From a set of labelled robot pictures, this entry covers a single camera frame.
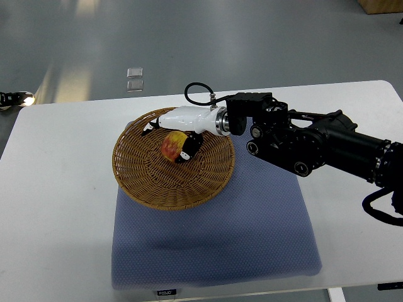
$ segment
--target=red apple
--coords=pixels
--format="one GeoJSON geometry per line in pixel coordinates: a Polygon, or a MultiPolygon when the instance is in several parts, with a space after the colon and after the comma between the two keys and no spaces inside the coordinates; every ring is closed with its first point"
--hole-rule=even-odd
{"type": "Polygon", "coordinates": [[[180,131],[171,131],[165,137],[161,145],[161,153],[171,162],[175,162],[182,151],[184,141],[188,138],[186,134],[180,131]]]}

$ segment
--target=wicker basket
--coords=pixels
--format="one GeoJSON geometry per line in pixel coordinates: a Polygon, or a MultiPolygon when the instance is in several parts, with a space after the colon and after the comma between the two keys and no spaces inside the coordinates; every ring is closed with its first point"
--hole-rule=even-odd
{"type": "Polygon", "coordinates": [[[203,133],[204,143],[189,162],[164,158],[161,143],[171,131],[156,129],[144,137],[145,125],[174,108],[141,116],[127,126],[113,149],[112,166],[119,186],[133,200],[159,210],[184,210],[205,203],[228,183],[235,165],[229,137],[203,133]]]}

